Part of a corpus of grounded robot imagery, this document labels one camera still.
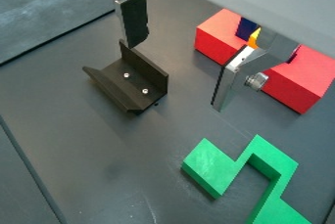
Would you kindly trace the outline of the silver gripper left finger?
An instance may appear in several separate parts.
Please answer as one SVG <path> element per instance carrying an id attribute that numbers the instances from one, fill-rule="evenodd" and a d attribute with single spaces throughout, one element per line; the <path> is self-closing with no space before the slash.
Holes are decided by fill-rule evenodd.
<path id="1" fill-rule="evenodd" d="M 121 20 L 125 41 L 130 48 L 137 47 L 149 35 L 146 0 L 114 0 Z"/>

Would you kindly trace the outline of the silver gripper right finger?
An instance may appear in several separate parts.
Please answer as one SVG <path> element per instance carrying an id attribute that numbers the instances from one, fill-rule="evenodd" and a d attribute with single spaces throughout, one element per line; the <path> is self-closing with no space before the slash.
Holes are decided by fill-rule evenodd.
<path id="1" fill-rule="evenodd" d="M 244 45 L 223 66 L 211 105 L 220 112 L 232 100 L 232 91 L 250 87 L 259 91 L 268 76 L 264 72 L 287 62 L 299 48 L 299 43 L 272 29 L 263 27 L 256 40 L 258 48 Z"/>

